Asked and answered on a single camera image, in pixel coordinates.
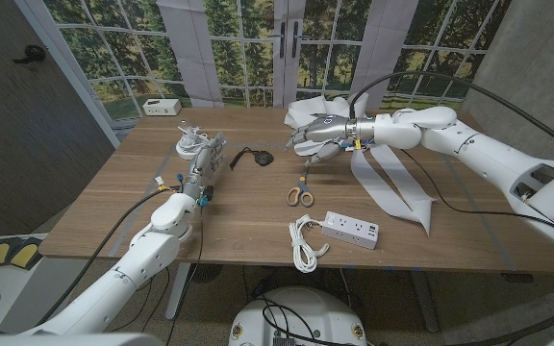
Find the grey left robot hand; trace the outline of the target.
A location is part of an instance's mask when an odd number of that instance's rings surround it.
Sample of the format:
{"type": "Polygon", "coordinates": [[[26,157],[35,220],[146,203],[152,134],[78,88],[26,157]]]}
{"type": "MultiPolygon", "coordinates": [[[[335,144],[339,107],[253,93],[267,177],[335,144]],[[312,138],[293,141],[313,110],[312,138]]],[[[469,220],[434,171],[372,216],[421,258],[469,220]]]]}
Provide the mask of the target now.
{"type": "Polygon", "coordinates": [[[182,184],[181,193],[196,201],[202,199],[205,187],[209,184],[212,175],[224,160],[220,156],[224,145],[223,133],[218,132],[201,147],[200,151],[189,164],[188,175],[182,184]]]}

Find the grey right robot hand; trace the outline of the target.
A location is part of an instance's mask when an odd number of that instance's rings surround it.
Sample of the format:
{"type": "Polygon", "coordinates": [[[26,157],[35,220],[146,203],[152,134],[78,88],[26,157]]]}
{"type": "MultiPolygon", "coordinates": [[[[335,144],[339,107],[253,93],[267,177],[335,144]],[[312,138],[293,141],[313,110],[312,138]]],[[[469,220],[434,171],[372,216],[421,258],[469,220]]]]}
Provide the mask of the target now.
{"type": "Polygon", "coordinates": [[[338,115],[320,116],[308,125],[294,131],[285,149],[305,141],[323,142],[322,147],[306,162],[309,167],[317,162],[327,160],[340,150],[340,142],[346,139],[373,140],[375,121],[369,118],[349,119],[338,115]]]}

